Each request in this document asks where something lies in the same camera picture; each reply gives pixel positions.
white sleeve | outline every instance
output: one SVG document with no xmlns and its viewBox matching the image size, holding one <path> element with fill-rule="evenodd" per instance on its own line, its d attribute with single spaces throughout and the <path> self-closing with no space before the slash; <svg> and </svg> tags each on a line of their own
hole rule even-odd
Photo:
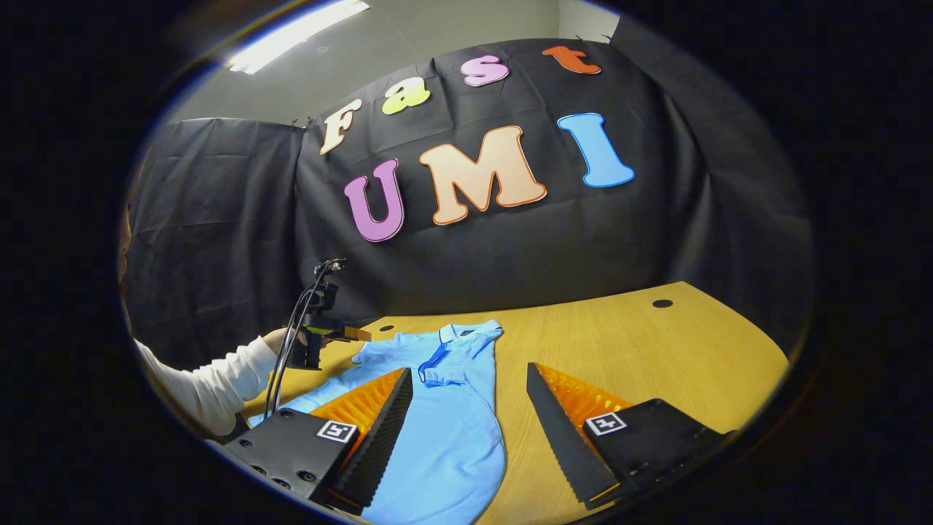
<svg viewBox="0 0 933 525">
<path fill-rule="evenodd" d="M 166 366 L 146 345 L 136 341 L 136 346 L 172 397 L 215 435 L 233 432 L 236 413 L 243 410 L 244 401 L 255 399 L 265 390 L 276 360 L 275 352 L 262 337 L 194 372 Z"/>
</svg>

ceiling light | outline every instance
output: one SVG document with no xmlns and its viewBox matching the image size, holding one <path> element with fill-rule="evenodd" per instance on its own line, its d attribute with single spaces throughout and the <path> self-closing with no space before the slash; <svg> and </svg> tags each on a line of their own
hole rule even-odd
<svg viewBox="0 0 933 525">
<path fill-rule="evenodd" d="M 230 59 L 230 71 L 253 75 L 282 53 L 339 21 L 369 9 L 359 0 L 341 0 L 298 18 L 253 42 Z"/>
</svg>

light blue polo shirt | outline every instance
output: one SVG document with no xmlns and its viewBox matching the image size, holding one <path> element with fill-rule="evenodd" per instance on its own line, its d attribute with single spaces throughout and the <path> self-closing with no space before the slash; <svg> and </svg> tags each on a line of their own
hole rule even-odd
<svg viewBox="0 0 933 525">
<path fill-rule="evenodd" d="M 495 418 L 494 320 L 450 324 L 437 332 L 396 333 L 367 343 L 359 363 L 284 406 L 311 412 L 402 366 L 414 387 L 405 423 L 372 504 L 362 517 L 377 525 L 468 524 L 493 499 L 506 469 Z M 262 415 L 249 419 L 258 425 Z"/>
</svg>

black backdrop cloth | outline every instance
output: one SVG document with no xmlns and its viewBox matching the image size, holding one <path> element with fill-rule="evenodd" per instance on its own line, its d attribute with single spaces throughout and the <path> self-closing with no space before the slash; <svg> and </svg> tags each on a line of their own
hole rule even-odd
<svg viewBox="0 0 933 525">
<path fill-rule="evenodd" d="M 584 62 L 602 72 L 574 73 L 542 54 L 557 45 L 586 52 Z M 508 66 L 508 77 L 466 85 L 460 64 L 487 54 Z M 410 77 L 424 78 L 431 96 L 384 115 L 387 88 Z M 333 278 L 341 287 L 333 314 L 357 326 L 384 315 L 546 305 L 685 280 L 789 353 L 813 301 L 801 193 L 749 107 L 696 92 L 677 78 L 649 77 L 608 44 L 529 39 L 411 65 L 348 94 L 307 130 L 232 119 L 167 126 L 149 152 L 132 214 L 135 335 L 172 366 L 205 364 L 281 326 L 313 267 L 345 257 L 347 268 Z M 324 119 L 356 98 L 363 106 L 343 142 L 321 155 Z M 587 163 L 556 121 L 589 112 L 604 116 L 632 181 L 583 184 Z M 438 202 L 420 155 L 450 143 L 475 161 L 485 134 L 507 125 L 522 128 L 522 150 L 547 195 L 515 207 L 493 199 L 479 212 L 458 193 L 467 217 L 435 224 Z M 384 218 L 372 170 L 389 159 L 399 161 L 405 221 L 396 236 L 371 243 L 343 189 L 367 176 L 372 217 Z"/>
</svg>

person's arm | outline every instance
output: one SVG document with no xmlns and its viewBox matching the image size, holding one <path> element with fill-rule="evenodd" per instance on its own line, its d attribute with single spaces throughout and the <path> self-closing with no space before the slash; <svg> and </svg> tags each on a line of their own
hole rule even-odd
<svg viewBox="0 0 933 525">
<path fill-rule="evenodd" d="M 285 329 L 257 337 L 224 359 L 189 372 L 162 364 L 152 351 L 136 341 L 146 364 L 172 397 L 214 435 L 226 435 L 236 426 L 244 401 L 260 395 L 269 383 Z"/>
</svg>

